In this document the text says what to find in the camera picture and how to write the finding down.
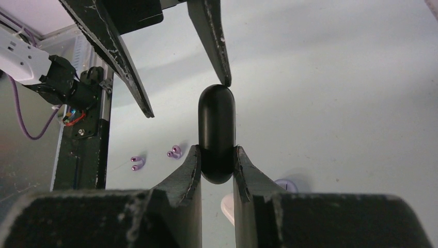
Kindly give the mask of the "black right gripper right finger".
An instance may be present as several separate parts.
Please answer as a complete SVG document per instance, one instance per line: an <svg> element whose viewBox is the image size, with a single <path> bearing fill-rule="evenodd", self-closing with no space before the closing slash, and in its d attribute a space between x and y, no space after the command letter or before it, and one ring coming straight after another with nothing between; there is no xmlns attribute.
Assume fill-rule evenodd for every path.
<svg viewBox="0 0 438 248"><path fill-rule="evenodd" d="M290 193L233 152L237 247L432 247L417 215L385 194Z"/></svg>

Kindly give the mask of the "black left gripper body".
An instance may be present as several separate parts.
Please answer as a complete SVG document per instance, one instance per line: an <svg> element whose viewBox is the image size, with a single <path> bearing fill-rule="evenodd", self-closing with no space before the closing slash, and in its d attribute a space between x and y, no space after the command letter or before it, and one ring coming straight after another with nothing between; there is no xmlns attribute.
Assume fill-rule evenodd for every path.
<svg viewBox="0 0 438 248"><path fill-rule="evenodd" d="M121 35L164 20L160 0L104 0L102 3Z"/></svg>

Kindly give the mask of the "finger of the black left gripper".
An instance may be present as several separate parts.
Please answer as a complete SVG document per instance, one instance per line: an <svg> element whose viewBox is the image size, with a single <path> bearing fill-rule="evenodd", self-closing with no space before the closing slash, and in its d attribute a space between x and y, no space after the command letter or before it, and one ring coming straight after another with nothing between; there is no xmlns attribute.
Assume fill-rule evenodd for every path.
<svg viewBox="0 0 438 248"><path fill-rule="evenodd" d="M131 55L102 1L60 1L97 55L125 83L147 118L154 113Z"/></svg>
<svg viewBox="0 0 438 248"><path fill-rule="evenodd" d="M189 17L221 84L231 86L220 0L187 1Z"/></svg>

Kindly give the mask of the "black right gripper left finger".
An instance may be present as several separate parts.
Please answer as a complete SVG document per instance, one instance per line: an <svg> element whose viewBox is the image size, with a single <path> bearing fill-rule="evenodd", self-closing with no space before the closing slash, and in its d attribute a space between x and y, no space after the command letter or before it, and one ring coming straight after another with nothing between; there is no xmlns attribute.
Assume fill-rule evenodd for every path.
<svg viewBox="0 0 438 248"><path fill-rule="evenodd" d="M201 152L152 189L69 190L21 197L1 247L201 247Z"/></svg>

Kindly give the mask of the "white earbud charging case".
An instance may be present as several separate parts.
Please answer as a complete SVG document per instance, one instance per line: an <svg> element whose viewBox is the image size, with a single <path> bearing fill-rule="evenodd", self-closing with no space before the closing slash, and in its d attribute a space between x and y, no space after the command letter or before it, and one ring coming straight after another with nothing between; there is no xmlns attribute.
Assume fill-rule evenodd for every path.
<svg viewBox="0 0 438 248"><path fill-rule="evenodd" d="M233 193L227 194L222 198L220 207L227 220L235 226Z"/></svg>

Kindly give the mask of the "black earbud charging case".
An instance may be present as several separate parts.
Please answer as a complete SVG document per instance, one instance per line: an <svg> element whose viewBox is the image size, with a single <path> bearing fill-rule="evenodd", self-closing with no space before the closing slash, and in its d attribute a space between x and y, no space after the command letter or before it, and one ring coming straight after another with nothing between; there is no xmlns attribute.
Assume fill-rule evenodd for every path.
<svg viewBox="0 0 438 248"><path fill-rule="evenodd" d="M236 107L231 90L211 85L198 102L198 146L202 175L213 184L223 184L233 173L236 146Z"/></svg>

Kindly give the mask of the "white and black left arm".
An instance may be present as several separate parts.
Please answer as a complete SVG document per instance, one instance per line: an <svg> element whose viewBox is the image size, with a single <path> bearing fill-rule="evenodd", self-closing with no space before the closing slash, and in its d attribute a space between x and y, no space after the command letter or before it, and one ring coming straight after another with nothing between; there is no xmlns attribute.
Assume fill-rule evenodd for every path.
<svg viewBox="0 0 438 248"><path fill-rule="evenodd" d="M141 111L154 113L122 35L163 21L163 10L177 1L61 1L61 6L96 54L123 80ZM219 81L231 85L220 1L187 1L187 10ZM1 70L53 105L87 111L97 89L76 79L72 64L1 30Z"/></svg>

